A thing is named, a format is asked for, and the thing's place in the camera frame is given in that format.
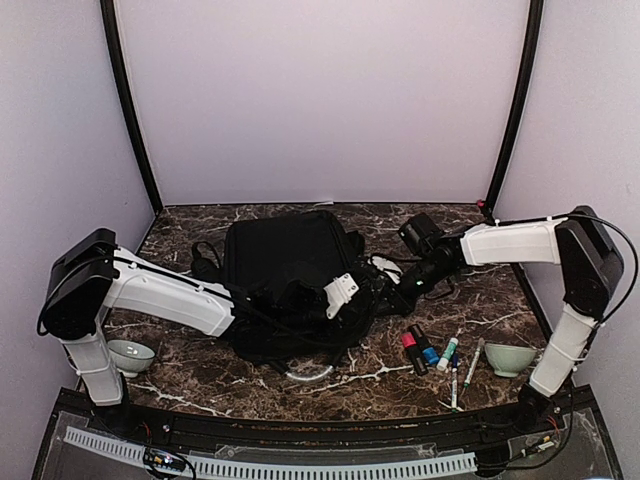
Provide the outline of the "black student bag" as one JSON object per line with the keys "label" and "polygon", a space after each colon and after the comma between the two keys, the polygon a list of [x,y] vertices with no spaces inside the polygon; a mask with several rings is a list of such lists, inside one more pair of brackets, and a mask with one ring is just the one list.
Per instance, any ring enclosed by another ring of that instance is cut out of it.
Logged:
{"label": "black student bag", "polygon": [[[237,316],[223,339],[242,359],[268,365],[298,383],[329,376],[341,358],[368,333],[381,303],[384,280],[364,258],[364,238],[348,232],[326,210],[233,223],[224,251],[200,240],[191,246],[191,275],[221,283]],[[295,279],[325,286],[349,273],[360,287],[332,320],[292,311],[274,296]]]}

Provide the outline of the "pink highlighter marker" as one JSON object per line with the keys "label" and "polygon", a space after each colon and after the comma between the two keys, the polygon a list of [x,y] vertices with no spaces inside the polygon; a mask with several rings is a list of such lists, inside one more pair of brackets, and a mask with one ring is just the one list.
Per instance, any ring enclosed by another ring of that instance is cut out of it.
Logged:
{"label": "pink highlighter marker", "polygon": [[414,368],[414,372],[418,376],[426,375],[428,373],[428,370],[425,364],[425,358],[414,336],[410,332],[404,332],[401,335],[401,341],[402,341],[405,353],[407,354]]}

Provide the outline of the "blue highlighter marker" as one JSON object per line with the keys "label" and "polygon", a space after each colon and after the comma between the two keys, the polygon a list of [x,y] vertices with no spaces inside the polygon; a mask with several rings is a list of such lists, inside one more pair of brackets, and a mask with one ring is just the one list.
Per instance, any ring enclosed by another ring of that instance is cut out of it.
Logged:
{"label": "blue highlighter marker", "polygon": [[413,339],[419,347],[426,364],[428,366],[435,367],[438,364],[440,357],[421,327],[418,324],[413,324],[408,328],[408,332],[413,336]]}

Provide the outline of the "green whiteboard pen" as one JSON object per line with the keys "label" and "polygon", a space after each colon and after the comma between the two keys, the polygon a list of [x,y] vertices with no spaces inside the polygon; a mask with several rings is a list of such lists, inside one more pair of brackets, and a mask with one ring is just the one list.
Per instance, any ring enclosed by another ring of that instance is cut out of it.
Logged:
{"label": "green whiteboard pen", "polygon": [[480,338],[478,340],[478,342],[477,342],[476,348],[474,350],[474,354],[473,354],[471,362],[469,364],[469,368],[468,368],[467,374],[466,374],[466,376],[464,378],[464,381],[463,381],[463,390],[464,391],[466,391],[470,387],[470,385],[472,383],[472,379],[473,379],[474,373],[475,373],[475,371],[477,369],[477,365],[479,363],[480,356],[481,356],[482,351],[484,349],[484,345],[485,345],[485,339],[484,338]]}

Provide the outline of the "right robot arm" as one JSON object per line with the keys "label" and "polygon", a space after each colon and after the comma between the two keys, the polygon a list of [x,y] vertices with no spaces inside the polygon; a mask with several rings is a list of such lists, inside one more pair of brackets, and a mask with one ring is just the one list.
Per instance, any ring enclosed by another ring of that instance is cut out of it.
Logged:
{"label": "right robot arm", "polygon": [[599,330],[626,303],[639,277],[639,252],[631,238],[587,205],[453,231],[418,215],[403,225],[400,235],[414,254],[408,269],[400,270],[398,261],[382,254],[375,255],[374,264],[389,276],[405,309],[412,310],[420,296],[463,269],[514,265],[522,269],[543,313],[556,314],[527,382],[534,395],[510,413],[511,426],[521,434],[534,432],[547,420],[545,399],[586,360]]}

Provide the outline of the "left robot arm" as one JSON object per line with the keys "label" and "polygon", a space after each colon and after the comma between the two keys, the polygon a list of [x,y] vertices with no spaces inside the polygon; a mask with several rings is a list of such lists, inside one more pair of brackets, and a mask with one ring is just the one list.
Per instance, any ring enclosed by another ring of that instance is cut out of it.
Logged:
{"label": "left robot arm", "polygon": [[55,261],[37,332],[71,357],[91,401],[120,436],[141,427],[124,371],[109,352],[105,316],[123,309],[195,329],[257,364],[339,352],[337,317],[353,283],[346,236],[328,227],[251,227],[227,233],[220,264],[195,256],[189,274],[146,261],[100,228]]}

